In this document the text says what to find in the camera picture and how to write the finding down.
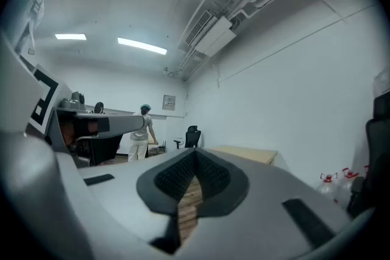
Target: table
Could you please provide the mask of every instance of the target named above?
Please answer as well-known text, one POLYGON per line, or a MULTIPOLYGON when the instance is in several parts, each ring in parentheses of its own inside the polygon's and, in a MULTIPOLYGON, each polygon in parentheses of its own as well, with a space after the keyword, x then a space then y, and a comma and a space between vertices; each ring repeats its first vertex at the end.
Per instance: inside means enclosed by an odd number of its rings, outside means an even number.
POLYGON ((211 150, 229 153, 239 157, 247 158, 248 160, 258 161, 259 163, 265 164, 272 164, 272 161, 278 154, 278 152, 275 150, 248 149, 246 147, 236 146, 217 146, 212 147, 211 150))

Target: office chair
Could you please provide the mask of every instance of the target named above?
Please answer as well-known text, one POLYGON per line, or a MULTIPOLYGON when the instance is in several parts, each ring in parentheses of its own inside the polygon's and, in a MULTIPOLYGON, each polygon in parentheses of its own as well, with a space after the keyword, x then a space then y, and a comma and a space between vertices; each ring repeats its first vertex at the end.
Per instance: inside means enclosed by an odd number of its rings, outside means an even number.
POLYGON ((357 177, 347 212, 356 217, 369 207, 379 205, 389 189, 390 170, 390 92, 374 100, 374 118, 366 124, 369 146, 369 170, 365 178, 357 177))
MULTIPOLYGON (((184 147, 197 147, 201 133, 202 132, 197 129, 197 126, 189 126, 187 132, 185 133, 184 147)), ((176 143, 176 149, 179 149, 179 144, 182 142, 178 140, 174 140, 174 142, 176 143)))

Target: plastic jug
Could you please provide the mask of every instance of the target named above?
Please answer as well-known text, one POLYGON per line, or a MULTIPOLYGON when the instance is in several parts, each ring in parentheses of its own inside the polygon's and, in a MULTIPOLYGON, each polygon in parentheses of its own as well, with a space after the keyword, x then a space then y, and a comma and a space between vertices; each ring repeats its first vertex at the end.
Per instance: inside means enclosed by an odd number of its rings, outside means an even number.
POLYGON ((325 176, 324 174, 321 174, 320 179, 323 180, 321 185, 317 188, 317 191, 319 191, 322 195, 326 196, 330 200, 335 200, 335 195, 337 191, 337 185, 334 181, 332 181, 333 175, 327 175, 325 179, 322 178, 322 176, 325 176))
POLYGON ((341 208, 347 208, 349 200, 351 198, 351 187, 354 179, 359 175, 359 173, 353 173, 349 168, 344 168, 342 170, 344 177, 341 179, 338 186, 337 193, 337 202, 341 208))

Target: ceiling light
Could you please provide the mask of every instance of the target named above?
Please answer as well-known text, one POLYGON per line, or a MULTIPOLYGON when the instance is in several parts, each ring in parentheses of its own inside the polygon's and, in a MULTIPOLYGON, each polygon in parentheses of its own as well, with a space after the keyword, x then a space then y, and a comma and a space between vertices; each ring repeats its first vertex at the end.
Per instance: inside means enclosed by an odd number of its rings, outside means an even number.
POLYGON ((57 33, 57 39, 87 40, 83 33, 57 33))
POLYGON ((140 48, 140 49, 144 49, 144 50, 153 51, 153 52, 156 52, 156 53, 159 53, 159 54, 165 54, 166 53, 166 49, 159 48, 159 47, 156 47, 156 46, 152 46, 151 44, 140 43, 138 41, 118 38, 118 43, 125 44, 126 46, 131 46, 131 47, 136 47, 136 48, 140 48))

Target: air conditioner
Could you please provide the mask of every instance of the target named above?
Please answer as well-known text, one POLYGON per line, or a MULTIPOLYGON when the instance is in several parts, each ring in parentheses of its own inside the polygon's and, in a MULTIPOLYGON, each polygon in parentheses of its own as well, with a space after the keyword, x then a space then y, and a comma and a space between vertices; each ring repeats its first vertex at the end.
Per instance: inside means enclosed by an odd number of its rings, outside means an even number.
POLYGON ((210 11, 205 11, 186 38, 186 43, 209 57, 221 50, 236 34, 224 16, 219 19, 210 11))

